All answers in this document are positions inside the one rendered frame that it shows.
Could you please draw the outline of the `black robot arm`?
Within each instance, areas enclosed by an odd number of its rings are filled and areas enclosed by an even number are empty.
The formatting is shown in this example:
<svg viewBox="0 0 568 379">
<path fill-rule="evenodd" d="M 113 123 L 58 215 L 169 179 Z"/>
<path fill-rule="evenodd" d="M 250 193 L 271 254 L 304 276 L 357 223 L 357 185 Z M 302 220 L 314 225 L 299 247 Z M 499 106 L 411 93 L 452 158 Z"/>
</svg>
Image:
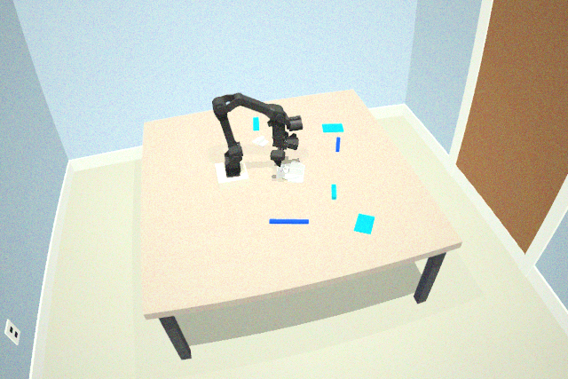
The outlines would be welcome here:
<svg viewBox="0 0 568 379">
<path fill-rule="evenodd" d="M 231 102 L 226 104 L 225 102 L 228 101 Z M 300 114 L 288 116 L 280 105 L 265 104 L 264 102 L 241 93 L 216 97 L 212 100 L 212 106 L 215 117 L 221 124 L 228 144 L 228 151 L 225 153 L 225 172 L 227 178 L 239 177 L 239 175 L 241 175 L 240 161 L 242 160 L 243 152 L 240 141 L 236 142 L 234 139 L 233 130 L 227 115 L 227 113 L 233 111 L 236 107 L 242 106 L 259 114 L 265 114 L 270 119 L 267 121 L 268 127 L 272 127 L 272 134 L 275 136 L 285 134 L 285 125 L 289 131 L 302 130 L 304 128 Z M 287 148 L 297 150 L 298 145 L 299 139 L 296 137 L 296 133 L 292 133 L 289 137 L 287 137 L 286 134 L 284 150 L 287 150 Z"/>
</svg>

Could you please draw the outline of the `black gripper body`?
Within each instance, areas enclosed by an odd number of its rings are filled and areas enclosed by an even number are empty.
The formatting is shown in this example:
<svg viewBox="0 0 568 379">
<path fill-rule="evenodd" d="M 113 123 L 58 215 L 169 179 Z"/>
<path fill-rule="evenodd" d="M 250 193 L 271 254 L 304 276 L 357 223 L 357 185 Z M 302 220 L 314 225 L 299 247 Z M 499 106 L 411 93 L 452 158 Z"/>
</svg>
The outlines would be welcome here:
<svg viewBox="0 0 568 379">
<path fill-rule="evenodd" d="M 285 160 L 285 151 L 283 151 L 284 147 L 284 140 L 286 138 L 286 134 L 288 137 L 288 132 L 286 131 L 284 135 L 275 136 L 272 134 L 273 143 L 272 146 L 278 147 L 277 150 L 272 150 L 270 159 L 272 161 L 284 161 Z"/>
</svg>

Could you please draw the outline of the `cyan square tile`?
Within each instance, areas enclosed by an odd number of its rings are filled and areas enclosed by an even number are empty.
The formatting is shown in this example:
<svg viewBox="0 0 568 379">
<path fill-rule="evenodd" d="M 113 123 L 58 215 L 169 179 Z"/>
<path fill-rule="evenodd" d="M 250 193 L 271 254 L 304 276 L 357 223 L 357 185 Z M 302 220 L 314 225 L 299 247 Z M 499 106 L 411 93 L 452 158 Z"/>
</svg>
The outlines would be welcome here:
<svg viewBox="0 0 568 379">
<path fill-rule="evenodd" d="M 371 235 L 374 220 L 375 220 L 374 216 L 370 217 L 367 215 L 359 214 L 357 222 L 354 227 L 354 231 Z"/>
</svg>

